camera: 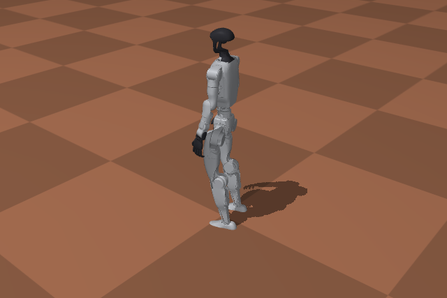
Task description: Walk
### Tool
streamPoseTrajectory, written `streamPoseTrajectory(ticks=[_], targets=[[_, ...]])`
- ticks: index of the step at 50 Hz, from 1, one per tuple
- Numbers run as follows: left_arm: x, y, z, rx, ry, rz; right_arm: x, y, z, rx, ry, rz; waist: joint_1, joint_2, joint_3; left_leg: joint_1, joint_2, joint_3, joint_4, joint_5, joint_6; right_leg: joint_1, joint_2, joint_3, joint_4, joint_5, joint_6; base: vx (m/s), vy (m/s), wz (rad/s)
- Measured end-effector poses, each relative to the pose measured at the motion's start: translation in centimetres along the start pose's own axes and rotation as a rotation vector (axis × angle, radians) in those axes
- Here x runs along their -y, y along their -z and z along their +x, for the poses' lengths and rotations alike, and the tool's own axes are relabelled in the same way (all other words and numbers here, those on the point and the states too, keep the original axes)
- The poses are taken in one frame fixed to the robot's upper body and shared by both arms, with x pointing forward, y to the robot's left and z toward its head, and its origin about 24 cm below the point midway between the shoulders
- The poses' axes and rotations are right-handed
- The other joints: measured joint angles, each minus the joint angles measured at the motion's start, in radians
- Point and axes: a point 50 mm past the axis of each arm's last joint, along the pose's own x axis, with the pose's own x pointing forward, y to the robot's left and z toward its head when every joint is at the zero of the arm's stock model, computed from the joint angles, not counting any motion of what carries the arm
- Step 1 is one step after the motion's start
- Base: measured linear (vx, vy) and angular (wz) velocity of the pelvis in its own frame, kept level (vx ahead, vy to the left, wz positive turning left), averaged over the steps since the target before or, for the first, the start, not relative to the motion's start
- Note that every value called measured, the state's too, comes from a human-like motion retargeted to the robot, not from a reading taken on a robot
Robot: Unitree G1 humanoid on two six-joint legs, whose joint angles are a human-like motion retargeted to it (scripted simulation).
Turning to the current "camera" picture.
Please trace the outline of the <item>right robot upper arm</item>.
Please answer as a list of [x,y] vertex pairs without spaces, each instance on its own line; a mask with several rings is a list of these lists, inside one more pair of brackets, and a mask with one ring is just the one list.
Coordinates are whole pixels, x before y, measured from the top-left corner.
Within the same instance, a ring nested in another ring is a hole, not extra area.
[[[232,55],[232,56],[234,56],[234,55]],[[238,56],[234,56],[234,57],[237,59],[238,65],[239,65],[240,64],[240,58]],[[239,80],[239,74],[238,74],[238,87],[239,87],[239,85],[240,85],[240,80]]]

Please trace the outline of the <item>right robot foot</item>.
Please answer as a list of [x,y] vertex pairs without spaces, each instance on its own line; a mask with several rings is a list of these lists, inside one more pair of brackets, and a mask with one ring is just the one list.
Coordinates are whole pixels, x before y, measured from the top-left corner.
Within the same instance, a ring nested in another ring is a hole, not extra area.
[[[238,205],[239,206],[239,205]],[[229,210],[235,210],[235,211],[240,211],[240,212],[246,212],[247,211],[247,207],[244,204],[240,204],[239,207],[234,206],[234,203],[229,203],[228,206]]]

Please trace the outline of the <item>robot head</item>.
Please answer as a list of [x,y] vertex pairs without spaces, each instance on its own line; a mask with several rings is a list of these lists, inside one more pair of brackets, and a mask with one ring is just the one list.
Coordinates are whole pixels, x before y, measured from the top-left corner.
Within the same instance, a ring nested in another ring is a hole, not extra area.
[[[235,36],[234,33],[227,28],[218,28],[215,29],[210,34],[210,38],[213,41],[213,50],[215,53],[219,53],[219,56],[222,57],[221,61],[230,63],[234,60],[234,58],[229,55],[228,50],[221,47],[221,44],[225,44],[228,41],[232,41]],[[217,42],[219,42],[217,47]],[[220,60],[218,60],[220,61]]]

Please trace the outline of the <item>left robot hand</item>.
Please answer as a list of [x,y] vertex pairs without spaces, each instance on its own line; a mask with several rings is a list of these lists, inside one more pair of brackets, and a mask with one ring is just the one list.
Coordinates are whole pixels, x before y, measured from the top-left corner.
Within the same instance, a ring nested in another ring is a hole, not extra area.
[[195,138],[194,141],[192,142],[192,145],[193,145],[193,152],[195,152],[195,154],[196,154],[197,156],[202,157],[202,158],[204,157],[204,156],[202,155],[203,140],[205,140],[206,135],[207,135],[206,132],[204,132],[204,133],[202,134],[202,137],[199,137],[199,136],[196,134],[196,138]]

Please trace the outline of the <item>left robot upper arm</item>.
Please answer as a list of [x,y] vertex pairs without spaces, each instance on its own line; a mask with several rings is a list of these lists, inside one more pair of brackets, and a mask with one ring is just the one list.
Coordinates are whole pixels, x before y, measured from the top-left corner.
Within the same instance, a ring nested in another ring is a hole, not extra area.
[[222,67],[212,66],[207,70],[207,95],[211,104],[211,111],[217,108],[217,97],[219,93],[219,81],[222,77]]

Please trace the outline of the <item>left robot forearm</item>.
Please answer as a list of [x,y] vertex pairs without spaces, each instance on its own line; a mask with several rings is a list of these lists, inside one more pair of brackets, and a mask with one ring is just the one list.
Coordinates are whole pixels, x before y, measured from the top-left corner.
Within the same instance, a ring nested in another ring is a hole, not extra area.
[[196,132],[196,134],[199,137],[202,137],[202,134],[204,132],[207,133],[207,131],[209,130],[210,122],[211,122],[211,119],[212,119],[213,115],[214,114],[211,112],[211,104],[210,104],[210,102],[208,100],[204,101],[203,102],[202,118],[200,120],[198,130]]

